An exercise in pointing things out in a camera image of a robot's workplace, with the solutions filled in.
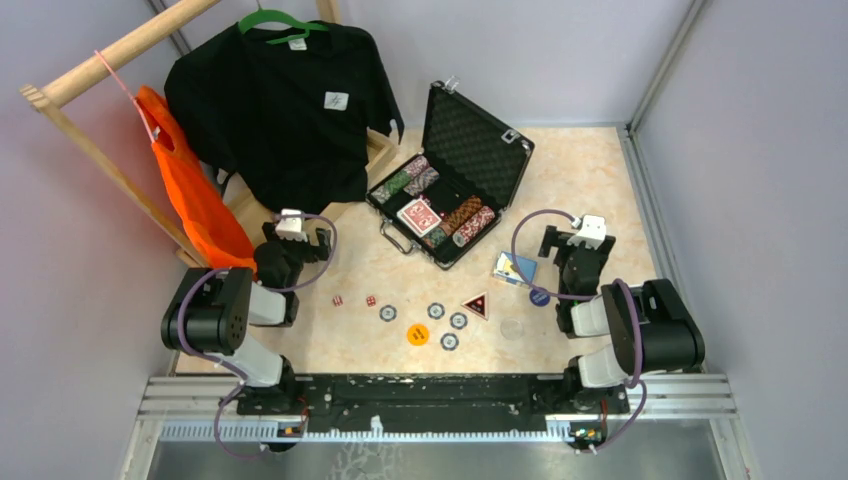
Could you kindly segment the black aluminium poker case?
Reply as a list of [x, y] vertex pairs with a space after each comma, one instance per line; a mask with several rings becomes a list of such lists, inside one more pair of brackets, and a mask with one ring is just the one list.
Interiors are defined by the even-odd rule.
[[[371, 188], [367, 203], [381, 217], [380, 233], [399, 252], [422, 251], [434, 264], [447, 270], [476, 246], [502, 219], [512, 205], [535, 145], [519, 131], [466, 98], [456, 89], [456, 80], [435, 81], [429, 87], [425, 124], [419, 150], [400, 167]], [[371, 192], [418, 156], [424, 156], [440, 177], [420, 195], [402, 190], [379, 204]], [[442, 218], [472, 195], [495, 218], [464, 247], [452, 235], [435, 249], [426, 246], [396, 216], [410, 201], [420, 198]]]

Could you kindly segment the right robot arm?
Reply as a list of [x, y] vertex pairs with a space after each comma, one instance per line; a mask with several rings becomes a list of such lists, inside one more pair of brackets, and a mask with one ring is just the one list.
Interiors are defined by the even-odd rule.
[[589, 239], [546, 227], [539, 254], [559, 270], [556, 321], [569, 339], [606, 337], [609, 344], [569, 361], [558, 387], [545, 393], [556, 409], [598, 411], [617, 402], [625, 383], [646, 373], [701, 365], [703, 336], [668, 279], [629, 287], [603, 285], [600, 275], [615, 238]]

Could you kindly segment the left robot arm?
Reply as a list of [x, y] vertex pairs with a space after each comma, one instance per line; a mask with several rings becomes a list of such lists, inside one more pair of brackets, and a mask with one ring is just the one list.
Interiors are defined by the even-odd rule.
[[289, 327], [299, 308], [305, 265], [327, 269], [335, 252], [334, 223], [320, 217], [308, 234], [302, 214], [285, 214], [262, 226], [254, 267], [189, 269], [166, 309], [160, 338], [170, 350], [222, 366], [237, 377], [221, 406], [237, 402], [241, 415], [296, 414], [306, 410], [303, 387], [291, 362], [254, 338], [252, 326]]

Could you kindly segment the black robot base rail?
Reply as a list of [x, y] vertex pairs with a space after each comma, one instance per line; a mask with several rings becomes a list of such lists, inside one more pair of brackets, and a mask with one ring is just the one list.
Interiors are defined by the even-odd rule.
[[589, 389], [575, 374], [336, 375], [246, 387], [240, 415], [306, 415], [311, 433], [540, 432], [549, 415], [627, 414], [621, 386]]

